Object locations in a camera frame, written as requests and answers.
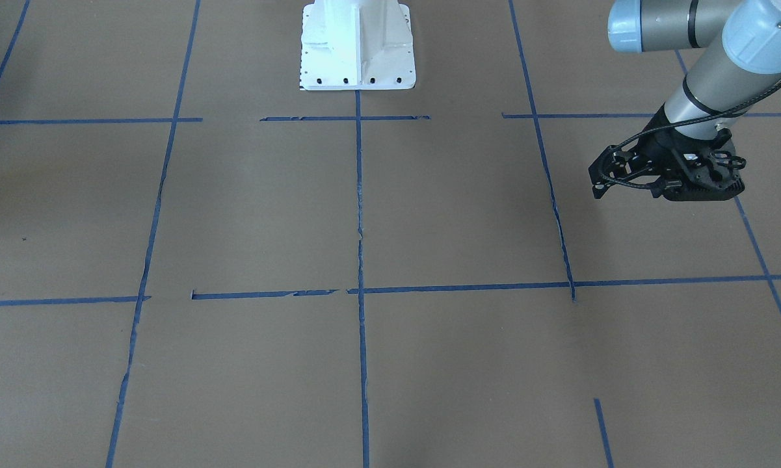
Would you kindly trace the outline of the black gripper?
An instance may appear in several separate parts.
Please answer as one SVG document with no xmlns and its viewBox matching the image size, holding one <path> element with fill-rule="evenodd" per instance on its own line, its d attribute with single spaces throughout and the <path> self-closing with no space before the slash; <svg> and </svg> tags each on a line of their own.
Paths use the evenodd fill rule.
<svg viewBox="0 0 781 468">
<path fill-rule="evenodd" d="M 629 151 L 607 146 L 589 166 L 593 196 L 600 199 L 610 187 L 648 190 L 653 198 L 673 202 L 712 202 L 735 198 L 746 189 L 728 127 L 711 140 L 699 140 L 669 127 L 659 109 Z"/>
</svg>

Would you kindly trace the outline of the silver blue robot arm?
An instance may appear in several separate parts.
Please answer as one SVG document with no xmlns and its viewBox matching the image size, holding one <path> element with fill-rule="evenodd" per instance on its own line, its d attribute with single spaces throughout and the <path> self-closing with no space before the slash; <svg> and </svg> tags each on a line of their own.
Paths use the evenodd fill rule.
<svg viewBox="0 0 781 468">
<path fill-rule="evenodd" d="M 674 202 L 741 194 L 732 126 L 781 89 L 781 1 L 616 1 L 607 35 L 622 53 L 703 54 L 640 133 L 590 164 L 593 196 L 613 186 Z"/>
</svg>

